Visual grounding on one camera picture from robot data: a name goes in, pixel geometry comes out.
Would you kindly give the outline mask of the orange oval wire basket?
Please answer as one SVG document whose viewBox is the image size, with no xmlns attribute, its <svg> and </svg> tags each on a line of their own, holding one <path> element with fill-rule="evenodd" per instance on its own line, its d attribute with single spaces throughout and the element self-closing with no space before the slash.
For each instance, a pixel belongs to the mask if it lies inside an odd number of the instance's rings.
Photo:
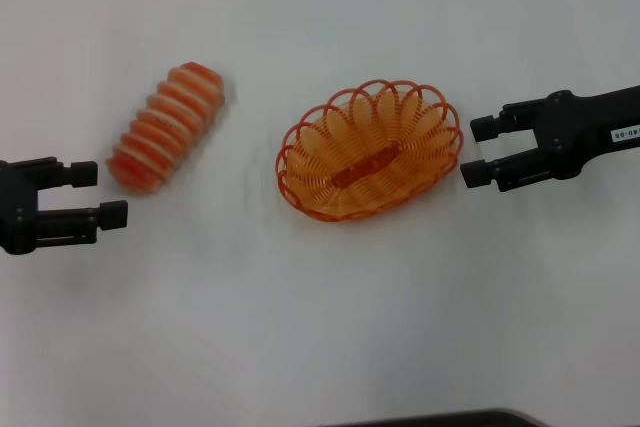
<svg viewBox="0 0 640 427">
<path fill-rule="evenodd" d="M 333 94 L 285 134 L 278 189 L 323 222 L 371 217 L 424 194 L 458 164 L 456 109 L 437 88 L 371 80 Z"/>
</svg>

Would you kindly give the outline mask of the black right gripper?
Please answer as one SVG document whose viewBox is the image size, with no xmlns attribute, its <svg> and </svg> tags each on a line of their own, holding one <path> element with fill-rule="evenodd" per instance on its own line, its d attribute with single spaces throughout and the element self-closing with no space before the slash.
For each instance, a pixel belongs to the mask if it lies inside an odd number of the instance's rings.
<svg viewBox="0 0 640 427">
<path fill-rule="evenodd" d="M 473 119 L 470 128 L 476 142 L 532 130 L 538 148 L 461 164 L 468 188 L 495 182 L 507 192 L 551 178 L 566 180 L 596 157 L 640 148 L 640 86 L 591 97 L 564 90 L 505 104 L 497 117 Z"/>
</svg>

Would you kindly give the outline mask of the orange striped bread loaf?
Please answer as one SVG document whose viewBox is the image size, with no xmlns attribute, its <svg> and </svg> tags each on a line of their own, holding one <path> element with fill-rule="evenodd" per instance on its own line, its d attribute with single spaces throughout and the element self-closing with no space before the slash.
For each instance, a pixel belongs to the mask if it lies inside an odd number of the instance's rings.
<svg viewBox="0 0 640 427">
<path fill-rule="evenodd" d="M 169 182 L 225 105 L 225 84 L 196 62 L 171 68 L 105 161 L 124 190 L 148 195 Z"/>
</svg>

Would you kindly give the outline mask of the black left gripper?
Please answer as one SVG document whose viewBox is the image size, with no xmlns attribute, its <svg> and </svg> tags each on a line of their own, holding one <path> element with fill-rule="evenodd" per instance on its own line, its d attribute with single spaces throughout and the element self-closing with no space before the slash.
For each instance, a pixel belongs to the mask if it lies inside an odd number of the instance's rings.
<svg viewBox="0 0 640 427">
<path fill-rule="evenodd" d="M 38 190 L 96 186 L 98 164 L 65 166 L 55 157 L 8 163 L 0 161 L 0 247 L 24 255 L 37 247 L 94 244 L 97 231 L 122 229 L 128 222 L 128 202 L 101 203 L 96 208 L 38 213 Z"/>
</svg>

